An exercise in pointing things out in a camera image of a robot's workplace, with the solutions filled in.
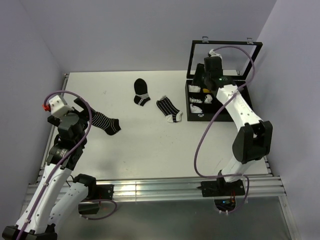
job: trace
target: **white wall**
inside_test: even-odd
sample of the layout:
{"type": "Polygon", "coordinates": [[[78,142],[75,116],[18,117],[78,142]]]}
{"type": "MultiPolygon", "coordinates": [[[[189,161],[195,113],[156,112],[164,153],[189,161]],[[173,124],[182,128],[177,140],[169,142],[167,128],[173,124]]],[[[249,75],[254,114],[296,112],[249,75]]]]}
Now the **white wall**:
{"type": "Polygon", "coordinates": [[[191,41],[257,39],[276,0],[20,0],[65,72],[186,70],[191,41]]]}
{"type": "Polygon", "coordinates": [[[50,125],[45,96],[63,74],[18,0],[0,1],[0,232],[19,217],[39,172],[50,125]]]}
{"type": "Polygon", "coordinates": [[[318,0],[276,2],[250,88],[255,110],[273,124],[270,164],[304,240],[320,236],[319,9],[318,0]]]}

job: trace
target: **white table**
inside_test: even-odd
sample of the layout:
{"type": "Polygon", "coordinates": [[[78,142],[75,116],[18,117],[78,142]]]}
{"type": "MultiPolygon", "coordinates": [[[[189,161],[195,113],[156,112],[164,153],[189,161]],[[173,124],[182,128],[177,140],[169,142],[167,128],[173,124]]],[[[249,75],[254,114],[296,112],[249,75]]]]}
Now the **white table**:
{"type": "MultiPolygon", "coordinates": [[[[70,73],[65,89],[82,96],[96,111],[119,119],[122,129],[109,136],[92,127],[73,174],[113,180],[196,177],[195,150],[208,122],[187,121],[185,84],[186,71],[70,73]],[[134,103],[138,78],[146,81],[151,98],[143,107],[134,103]],[[166,121],[156,106],[163,95],[183,112],[181,122],[166,121]]],[[[73,96],[66,94],[65,99],[75,105],[73,96]]],[[[236,135],[233,122],[213,123],[198,155],[202,174],[216,175],[228,163],[236,135]]],[[[246,174],[268,174],[265,161],[256,161],[246,174]]]]}

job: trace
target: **black and white sock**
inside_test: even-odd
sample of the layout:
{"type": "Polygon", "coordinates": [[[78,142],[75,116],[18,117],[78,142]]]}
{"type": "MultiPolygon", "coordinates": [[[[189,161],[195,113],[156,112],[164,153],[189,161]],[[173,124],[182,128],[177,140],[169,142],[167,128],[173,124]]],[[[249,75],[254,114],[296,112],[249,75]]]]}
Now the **black and white sock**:
{"type": "Polygon", "coordinates": [[[104,130],[108,135],[115,135],[121,130],[119,126],[119,119],[106,117],[101,112],[96,112],[92,118],[92,125],[104,130]]]}
{"type": "Polygon", "coordinates": [[[145,80],[138,78],[134,82],[134,91],[135,91],[134,102],[139,106],[145,105],[145,103],[150,100],[150,97],[148,94],[148,87],[145,80]]]}
{"type": "Polygon", "coordinates": [[[181,121],[182,111],[176,109],[167,96],[163,96],[160,100],[156,101],[156,105],[163,112],[169,123],[181,121]]]}

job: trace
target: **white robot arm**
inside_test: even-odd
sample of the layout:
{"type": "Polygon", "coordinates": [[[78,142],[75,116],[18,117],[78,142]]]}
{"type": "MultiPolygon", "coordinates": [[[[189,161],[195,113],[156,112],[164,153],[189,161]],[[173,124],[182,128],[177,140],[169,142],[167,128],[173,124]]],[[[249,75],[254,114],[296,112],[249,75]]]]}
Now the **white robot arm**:
{"type": "Polygon", "coordinates": [[[255,162],[269,154],[273,127],[269,121],[263,121],[247,104],[238,86],[231,77],[223,76],[222,56],[213,50],[204,64],[198,64],[193,82],[211,90],[212,94],[223,105],[235,94],[226,105],[233,119],[238,134],[232,145],[233,156],[227,166],[220,171],[226,176],[226,183],[233,183],[255,162]]]}
{"type": "Polygon", "coordinates": [[[61,188],[74,170],[87,143],[87,139],[81,139],[85,136],[89,117],[88,110],[75,110],[67,105],[61,95],[51,98],[49,104],[50,106],[44,106],[45,110],[51,112],[48,122],[55,125],[59,133],[49,151],[42,179],[29,206],[15,226],[4,229],[2,237],[5,240],[56,240],[64,220],[79,203],[84,199],[95,199],[97,195],[96,179],[79,174],[68,192],[55,205],[61,188]],[[57,168],[61,159],[69,152],[69,156],[57,168]]]}

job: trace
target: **red connector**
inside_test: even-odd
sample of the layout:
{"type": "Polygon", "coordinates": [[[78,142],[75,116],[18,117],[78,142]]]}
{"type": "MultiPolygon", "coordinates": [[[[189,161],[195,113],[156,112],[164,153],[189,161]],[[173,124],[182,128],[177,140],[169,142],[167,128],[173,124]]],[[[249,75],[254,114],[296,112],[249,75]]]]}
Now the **red connector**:
{"type": "Polygon", "coordinates": [[[43,109],[44,109],[46,112],[50,112],[50,111],[51,111],[50,105],[44,105],[44,104],[42,104],[42,107],[43,107],[43,109]]]}

